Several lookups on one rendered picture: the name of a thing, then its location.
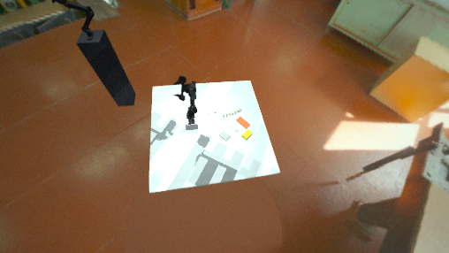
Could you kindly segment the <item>orange flat square tile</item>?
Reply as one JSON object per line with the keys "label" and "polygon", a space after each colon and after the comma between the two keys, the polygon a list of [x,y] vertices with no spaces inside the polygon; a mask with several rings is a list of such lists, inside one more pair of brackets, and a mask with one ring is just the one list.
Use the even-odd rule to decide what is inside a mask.
{"label": "orange flat square tile", "polygon": [[246,122],[242,117],[238,117],[236,119],[242,126],[244,126],[246,129],[250,126],[248,122]]}

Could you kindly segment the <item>yellow rectangular block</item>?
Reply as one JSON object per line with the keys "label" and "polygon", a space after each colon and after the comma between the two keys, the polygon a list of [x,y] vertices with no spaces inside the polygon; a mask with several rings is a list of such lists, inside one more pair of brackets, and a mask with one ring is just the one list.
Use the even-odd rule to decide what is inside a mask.
{"label": "yellow rectangular block", "polygon": [[243,137],[244,139],[247,139],[251,134],[252,134],[252,132],[251,132],[250,130],[247,130],[247,131],[242,135],[242,137]]}

